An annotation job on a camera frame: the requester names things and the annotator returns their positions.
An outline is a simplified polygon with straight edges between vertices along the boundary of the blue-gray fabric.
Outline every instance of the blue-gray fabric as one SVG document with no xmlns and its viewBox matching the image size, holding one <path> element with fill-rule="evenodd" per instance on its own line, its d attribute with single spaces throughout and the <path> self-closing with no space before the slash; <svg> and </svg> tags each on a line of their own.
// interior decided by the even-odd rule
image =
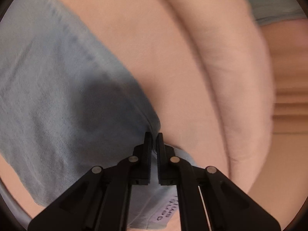
<svg viewBox="0 0 308 231">
<path fill-rule="evenodd" d="M 259 24 L 305 18 L 295 0 L 249 0 Z M 47 206 L 92 166 L 132 154 L 159 119 L 132 75 L 57 0 L 14 0 L 0 24 L 0 152 Z M 176 149 L 182 158 L 193 160 Z M 175 187 L 134 186 L 129 227 L 160 229 Z"/>
</svg>

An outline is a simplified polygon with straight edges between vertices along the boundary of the round metal joint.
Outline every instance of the round metal joint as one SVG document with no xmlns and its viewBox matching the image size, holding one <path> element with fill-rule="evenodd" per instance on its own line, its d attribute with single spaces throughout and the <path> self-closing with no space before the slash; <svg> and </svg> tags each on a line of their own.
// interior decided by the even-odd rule
<svg viewBox="0 0 308 231">
<path fill-rule="evenodd" d="M 170 158 L 170 161 L 171 161 L 172 163 L 178 163 L 178 162 L 180 162 L 180 158 L 178 158 L 178 157 L 171 157 L 171 158 Z"/>
<path fill-rule="evenodd" d="M 102 171 L 102 168 L 99 167 L 99 166 L 92 168 L 92 173 L 94 173 L 94 174 L 99 174 L 101 171 Z"/>
<path fill-rule="evenodd" d="M 209 166 L 206 168 L 207 172 L 209 172 L 210 174 L 215 174 L 217 172 L 217 168 L 213 167 L 213 166 Z"/>
<path fill-rule="evenodd" d="M 130 162 L 137 162 L 137 161 L 139 160 L 139 158 L 136 157 L 136 156 L 131 156 L 131 157 L 128 158 L 128 160 L 129 160 Z"/>
</svg>

